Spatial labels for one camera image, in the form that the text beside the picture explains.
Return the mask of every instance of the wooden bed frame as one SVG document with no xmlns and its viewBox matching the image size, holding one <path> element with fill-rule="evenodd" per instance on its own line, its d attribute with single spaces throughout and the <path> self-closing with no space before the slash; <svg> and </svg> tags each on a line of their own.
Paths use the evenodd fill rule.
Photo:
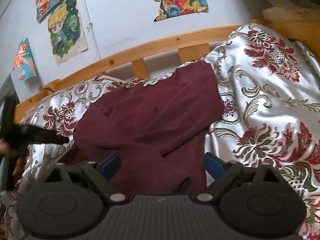
<svg viewBox="0 0 320 240">
<path fill-rule="evenodd" d="M 320 22 L 270 23 L 268 20 L 257 19 L 251 23 L 265 25 L 288 39 L 302 41 L 315 54 L 316 58 L 320 58 Z M 28 110 L 36 106 L 42 98 L 52 94 L 52 91 L 58 91 L 81 81 L 86 81 L 92 77 L 101 75 L 106 70 L 132 62 L 136 77 L 148 78 L 143 60 L 145 57 L 177 49 L 182 64 L 201 58 L 210 52 L 208 43 L 225 41 L 231 32 L 238 27 L 227 26 L 179 34 L 151 41 L 106 57 L 62 80 L 58 79 L 50 82 L 45 85 L 43 91 L 18 104 L 15 110 L 15 122 L 19 123 Z"/>
</svg>

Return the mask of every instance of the floral bedspread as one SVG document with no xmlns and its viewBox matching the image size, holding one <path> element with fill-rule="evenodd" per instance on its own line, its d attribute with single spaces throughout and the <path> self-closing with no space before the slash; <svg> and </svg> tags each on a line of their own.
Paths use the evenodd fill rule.
<svg viewBox="0 0 320 240">
<path fill-rule="evenodd" d="M 246 166 L 271 163 L 306 204 L 300 235 L 320 239 L 320 64 L 301 42 L 256 24 L 240 27 L 201 60 L 212 65 L 225 104 L 224 116 L 210 126 L 213 151 Z M 27 113 L 24 123 L 54 129 L 69 136 L 70 143 L 29 146 L 31 155 L 15 191 L 0 193 L 2 238 L 24 236 L 15 214 L 17 200 L 72 147 L 73 129 L 89 104 L 103 93 L 142 81 L 96 77 L 44 98 Z"/>
</svg>

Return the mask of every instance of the wall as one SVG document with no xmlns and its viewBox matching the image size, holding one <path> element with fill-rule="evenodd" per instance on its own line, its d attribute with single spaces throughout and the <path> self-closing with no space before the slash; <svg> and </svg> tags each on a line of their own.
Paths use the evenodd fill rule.
<svg viewBox="0 0 320 240">
<path fill-rule="evenodd" d="M 270 4 L 266 0 L 207 0 L 207 13 L 198 13 L 171 18 L 154 23 L 158 3 L 153 0 L 86 0 L 99 52 L 102 57 L 110 56 L 122 50 L 164 38 L 170 35 L 194 30 L 226 25 L 247 24 L 250 19 L 261 17 L 262 10 Z M 64 78 L 75 71 L 99 60 L 94 41 L 86 26 L 88 18 L 84 13 L 84 4 L 78 0 L 82 22 L 85 28 L 89 49 L 57 66 L 50 45 L 47 30 L 47 18 L 41 23 L 36 21 L 35 0 L 12 0 L 0 19 L 0 84 L 3 84 L 13 67 L 18 45 L 23 38 L 28 38 L 35 60 L 39 81 L 36 79 L 26 85 L 14 83 L 20 101 L 40 90 L 42 84 Z M 178 62 L 176 54 L 169 58 Z M 156 58 L 147 62 L 147 69 L 154 77 L 161 66 L 155 67 Z M 133 70 L 128 66 L 120 70 L 111 70 L 109 75 L 118 78 L 133 77 Z"/>
</svg>

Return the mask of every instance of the person's hand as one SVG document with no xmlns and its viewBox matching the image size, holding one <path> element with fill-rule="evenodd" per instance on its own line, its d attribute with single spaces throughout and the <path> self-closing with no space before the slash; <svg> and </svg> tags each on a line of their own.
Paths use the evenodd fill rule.
<svg viewBox="0 0 320 240">
<path fill-rule="evenodd" d="M 6 155 L 9 158 L 14 158 L 18 154 L 17 150 L 12 149 L 8 143 L 0 141 L 0 155 Z M 21 179 L 24 172 L 24 166 L 26 165 L 26 157 L 28 156 L 28 151 L 20 153 L 20 158 L 17 160 L 16 167 L 13 171 L 13 178 L 15 181 Z"/>
</svg>

